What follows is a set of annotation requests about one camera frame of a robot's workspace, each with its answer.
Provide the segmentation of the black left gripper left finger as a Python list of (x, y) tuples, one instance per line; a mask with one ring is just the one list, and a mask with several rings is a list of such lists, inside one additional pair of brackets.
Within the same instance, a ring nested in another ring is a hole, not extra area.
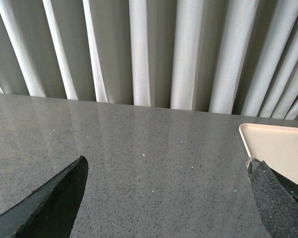
[(0, 215), (0, 238), (67, 238), (88, 177), (80, 156), (18, 204)]

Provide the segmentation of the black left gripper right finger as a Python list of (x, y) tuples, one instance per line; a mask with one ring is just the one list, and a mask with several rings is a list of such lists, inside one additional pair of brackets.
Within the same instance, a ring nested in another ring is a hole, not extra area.
[(266, 231), (273, 238), (298, 238), (298, 185), (255, 157), (246, 168)]

